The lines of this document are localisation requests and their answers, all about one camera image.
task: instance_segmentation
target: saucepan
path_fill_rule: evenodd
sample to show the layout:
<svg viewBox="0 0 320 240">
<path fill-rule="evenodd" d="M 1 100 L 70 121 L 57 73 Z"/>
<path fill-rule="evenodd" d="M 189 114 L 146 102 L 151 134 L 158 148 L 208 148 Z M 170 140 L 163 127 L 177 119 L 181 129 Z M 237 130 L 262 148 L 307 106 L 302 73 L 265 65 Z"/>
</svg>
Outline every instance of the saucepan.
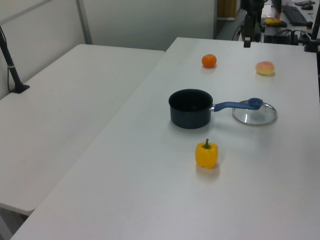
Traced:
<svg viewBox="0 0 320 240">
<path fill-rule="evenodd" d="M 213 104 L 212 96 L 199 89 L 183 89 L 169 98 L 172 122 L 184 129 L 198 129 L 210 122 L 211 111 L 218 112 L 225 108 L 258 110 L 263 101 L 250 98 L 248 103 L 226 101 Z"/>
</svg>

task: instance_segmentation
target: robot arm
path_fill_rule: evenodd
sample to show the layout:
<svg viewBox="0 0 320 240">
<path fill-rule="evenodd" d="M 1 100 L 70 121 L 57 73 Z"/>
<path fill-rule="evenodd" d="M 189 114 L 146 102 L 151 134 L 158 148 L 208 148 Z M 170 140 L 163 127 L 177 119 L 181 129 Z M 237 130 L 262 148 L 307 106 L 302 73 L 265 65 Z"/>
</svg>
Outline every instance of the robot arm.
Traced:
<svg viewBox="0 0 320 240">
<path fill-rule="evenodd" d="M 264 8 L 265 0 L 241 0 L 240 8 L 246 10 L 244 18 L 243 34 L 244 47 L 250 48 L 251 41 L 254 38 L 254 29 L 256 22 L 261 21 L 261 12 Z"/>
</svg>

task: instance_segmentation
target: floor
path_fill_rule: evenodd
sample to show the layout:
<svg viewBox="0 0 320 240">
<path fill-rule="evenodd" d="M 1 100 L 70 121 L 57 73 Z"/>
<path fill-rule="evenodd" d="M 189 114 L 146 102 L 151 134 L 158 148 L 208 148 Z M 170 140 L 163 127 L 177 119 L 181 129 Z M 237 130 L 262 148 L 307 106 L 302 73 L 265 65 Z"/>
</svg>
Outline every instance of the floor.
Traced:
<svg viewBox="0 0 320 240">
<path fill-rule="evenodd" d="M 244 20 L 246 11 L 240 10 L 233 21 L 217 21 L 217 40 L 231 41 L 241 21 Z M 9 240 L 23 224 L 26 217 L 18 213 L 0 208 L 0 240 Z"/>
</svg>

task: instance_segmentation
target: bell pepper stem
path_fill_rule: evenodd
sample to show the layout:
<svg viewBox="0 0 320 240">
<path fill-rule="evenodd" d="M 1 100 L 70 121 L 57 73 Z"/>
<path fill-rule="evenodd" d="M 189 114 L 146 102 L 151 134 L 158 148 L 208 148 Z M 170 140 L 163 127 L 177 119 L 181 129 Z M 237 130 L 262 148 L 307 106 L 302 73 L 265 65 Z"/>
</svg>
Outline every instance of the bell pepper stem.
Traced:
<svg viewBox="0 0 320 240">
<path fill-rule="evenodd" d="M 209 139 L 207 138 L 206 140 L 205 140 L 205 144 L 202 146 L 204 149 L 210 149 L 211 148 L 211 146 L 210 146 L 210 144 L 209 144 Z"/>
</svg>

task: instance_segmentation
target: peach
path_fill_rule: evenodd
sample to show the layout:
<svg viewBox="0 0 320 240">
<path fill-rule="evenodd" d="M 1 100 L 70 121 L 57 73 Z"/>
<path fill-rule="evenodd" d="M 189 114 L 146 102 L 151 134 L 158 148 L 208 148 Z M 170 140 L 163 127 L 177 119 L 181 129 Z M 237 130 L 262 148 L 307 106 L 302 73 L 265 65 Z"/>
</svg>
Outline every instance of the peach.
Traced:
<svg viewBox="0 0 320 240">
<path fill-rule="evenodd" d="M 255 70 L 259 74 L 270 75 L 275 72 L 275 65 L 272 61 L 261 61 L 255 66 Z"/>
</svg>

